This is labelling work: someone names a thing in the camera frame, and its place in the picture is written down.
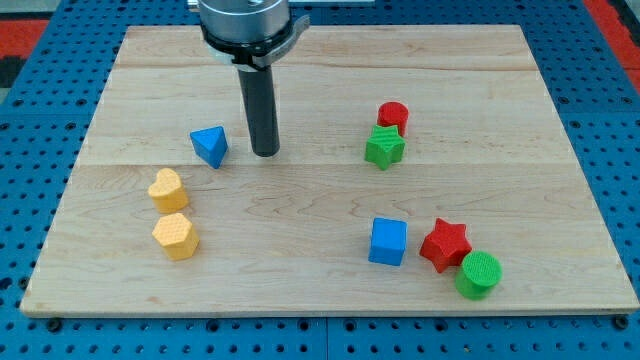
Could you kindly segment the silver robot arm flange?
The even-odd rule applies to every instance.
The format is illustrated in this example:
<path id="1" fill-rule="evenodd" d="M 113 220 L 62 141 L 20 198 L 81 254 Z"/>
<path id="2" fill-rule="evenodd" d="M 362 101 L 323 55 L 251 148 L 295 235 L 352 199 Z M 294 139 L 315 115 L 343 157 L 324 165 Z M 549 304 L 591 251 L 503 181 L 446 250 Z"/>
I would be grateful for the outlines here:
<path id="1" fill-rule="evenodd" d="M 198 0 L 197 9 L 214 59 L 245 72 L 282 59 L 311 25 L 307 15 L 292 18 L 287 0 Z"/>

